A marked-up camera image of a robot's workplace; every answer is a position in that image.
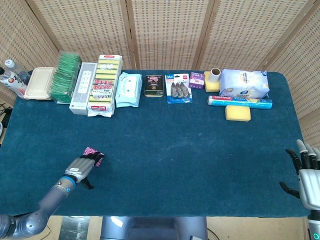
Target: plastic bottle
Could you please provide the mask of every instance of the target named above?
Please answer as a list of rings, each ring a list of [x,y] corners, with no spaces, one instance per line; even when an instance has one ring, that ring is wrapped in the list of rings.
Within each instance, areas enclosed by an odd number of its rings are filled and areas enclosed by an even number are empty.
[[[27,85],[13,71],[4,70],[0,67],[0,83],[14,91],[18,97],[24,98]]]
[[[25,85],[28,85],[30,74],[18,63],[11,59],[5,60],[4,65],[11,72],[17,74]]]

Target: yellow sponge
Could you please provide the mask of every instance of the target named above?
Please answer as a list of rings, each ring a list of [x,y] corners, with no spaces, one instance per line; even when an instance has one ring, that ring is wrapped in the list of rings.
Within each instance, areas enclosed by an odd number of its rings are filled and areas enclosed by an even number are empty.
[[[248,122],[251,120],[250,108],[248,106],[227,105],[225,107],[225,119]]]
[[[204,88],[207,93],[219,92],[220,91],[220,81],[210,82],[209,81],[210,71],[204,72]]]

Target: packaged sponges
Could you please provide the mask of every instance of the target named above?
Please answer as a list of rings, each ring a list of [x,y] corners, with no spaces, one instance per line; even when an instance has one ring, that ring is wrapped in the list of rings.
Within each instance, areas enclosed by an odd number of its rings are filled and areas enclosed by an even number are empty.
[[[87,104],[88,116],[111,117],[115,112],[115,95],[123,65],[120,55],[100,55]]]

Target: robot finger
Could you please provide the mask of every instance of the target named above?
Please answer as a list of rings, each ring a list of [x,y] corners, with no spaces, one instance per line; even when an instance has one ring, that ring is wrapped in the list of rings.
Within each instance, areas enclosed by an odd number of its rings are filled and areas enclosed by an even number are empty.
[[[286,151],[286,152],[290,155],[290,157],[292,158],[292,162],[293,162],[293,165],[294,165],[296,174],[299,175],[299,170],[300,170],[300,169],[303,169],[303,166],[302,166],[302,163],[301,163],[299,157],[298,157],[297,154],[296,154],[293,150],[291,150],[291,149],[286,149],[285,151]]]
[[[296,197],[297,199],[300,199],[300,193],[299,193],[299,191],[294,190],[294,189],[288,187],[287,184],[286,184],[285,182],[283,182],[283,181],[280,181],[279,184],[280,184],[281,188],[282,188],[287,194],[290,194],[290,195]]]
[[[312,148],[312,150],[314,151],[314,153],[316,154],[316,160],[320,161],[320,151],[318,150],[318,148]]]
[[[316,159],[317,154],[314,152],[314,150],[310,147],[309,144],[306,144],[305,147],[308,150],[308,156],[309,156],[309,161],[311,163],[311,168],[315,170],[319,169],[318,161]]]
[[[97,151],[96,155],[94,156],[95,162],[99,161],[101,158],[103,158],[105,155],[103,155],[101,152]]]
[[[311,163],[310,163],[309,156],[308,156],[308,150],[307,150],[305,144],[300,139],[298,139],[296,141],[296,144],[299,147],[300,156],[301,156],[301,162],[302,162],[303,168],[304,169],[311,169]]]
[[[87,155],[84,155],[83,157],[85,158],[85,159],[91,159],[92,158],[92,153],[89,153],[89,154],[87,154]]]

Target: woven bamboo screen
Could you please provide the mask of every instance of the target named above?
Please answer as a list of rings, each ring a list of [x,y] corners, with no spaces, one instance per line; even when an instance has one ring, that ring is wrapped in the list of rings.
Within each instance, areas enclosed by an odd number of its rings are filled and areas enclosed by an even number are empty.
[[[25,69],[53,66],[58,51],[24,1],[1,1],[0,62],[6,59],[19,62]],[[0,84],[0,99],[11,106],[16,94]]]
[[[220,0],[200,69],[256,70],[306,2]]]
[[[192,69],[209,0],[133,0],[141,69]]]
[[[100,54],[122,55],[131,69],[129,48],[119,0],[29,0],[65,51],[79,52],[83,62]]]
[[[320,147],[320,8],[272,62],[288,80],[304,139]]]

